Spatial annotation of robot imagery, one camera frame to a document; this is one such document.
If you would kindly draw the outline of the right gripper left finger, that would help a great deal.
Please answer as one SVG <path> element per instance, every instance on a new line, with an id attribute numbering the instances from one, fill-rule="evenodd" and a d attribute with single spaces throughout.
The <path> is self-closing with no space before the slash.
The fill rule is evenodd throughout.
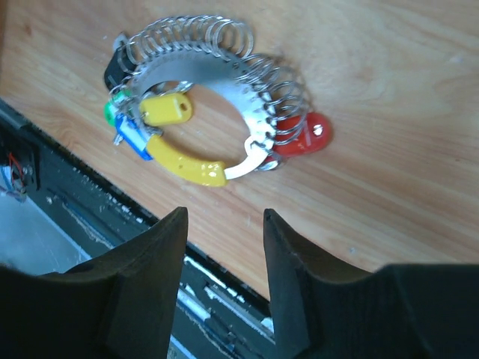
<path id="1" fill-rule="evenodd" d="M 63 274 L 2 267 L 1 356 L 165 358 L 187 236 L 179 207 Z"/>

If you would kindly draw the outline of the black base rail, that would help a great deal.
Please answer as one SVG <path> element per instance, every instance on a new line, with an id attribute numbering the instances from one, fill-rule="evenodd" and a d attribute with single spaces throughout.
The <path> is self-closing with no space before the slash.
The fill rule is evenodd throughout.
<path id="1" fill-rule="evenodd" d="M 275 358 L 265 301 L 1 105 L 3 358 Z"/>

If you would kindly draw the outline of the keyring with coloured keys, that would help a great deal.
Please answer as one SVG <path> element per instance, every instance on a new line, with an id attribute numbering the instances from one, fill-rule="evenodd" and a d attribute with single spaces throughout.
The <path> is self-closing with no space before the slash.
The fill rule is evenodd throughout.
<path id="1" fill-rule="evenodd" d="M 137 34 L 119 34 L 104 82 L 105 116 L 117 141 L 188 182 L 210 187 L 278 167 L 281 148 L 300 139 L 311 111 L 297 72 L 274 55 L 257 53 L 246 22 L 220 15 L 170 16 Z M 181 130 L 202 115 L 204 94 L 243 121 L 241 161 L 201 159 L 169 138 L 172 128 Z"/>

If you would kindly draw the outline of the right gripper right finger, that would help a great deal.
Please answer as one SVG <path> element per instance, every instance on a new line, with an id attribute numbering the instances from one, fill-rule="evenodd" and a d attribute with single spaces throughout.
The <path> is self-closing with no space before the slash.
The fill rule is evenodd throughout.
<path id="1" fill-rule="evenodd" d="M 476 358 L 478 267 L 359 269 L 263 214 L 280 358 Z"/>

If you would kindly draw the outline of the red tagged key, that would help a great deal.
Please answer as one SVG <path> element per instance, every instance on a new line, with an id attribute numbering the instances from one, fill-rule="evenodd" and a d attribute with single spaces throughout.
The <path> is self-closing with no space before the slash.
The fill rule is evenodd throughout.
<path id="1" fill-rule="evenodd" d="M 300 115 L 289 117 L 286 120 L 277 122 L 277 133 L 275 140 L 286 144 L 275 144 L 272 148 L 274 156 L 268 156 L 265 162 L 259 167 L 260 171 L 270 171 L 279 165 L 280 159 L 289 159 L 297 156 L 308 155 L 324 149 L 333 139 L 332 123 L 319 112 L 308 112 L 305 121 L 302 124 L 301 132 L 296 138 L 293 138 L 294 132 L 283 134 L 295 125 L 299 124 L 302 117 Z"/>

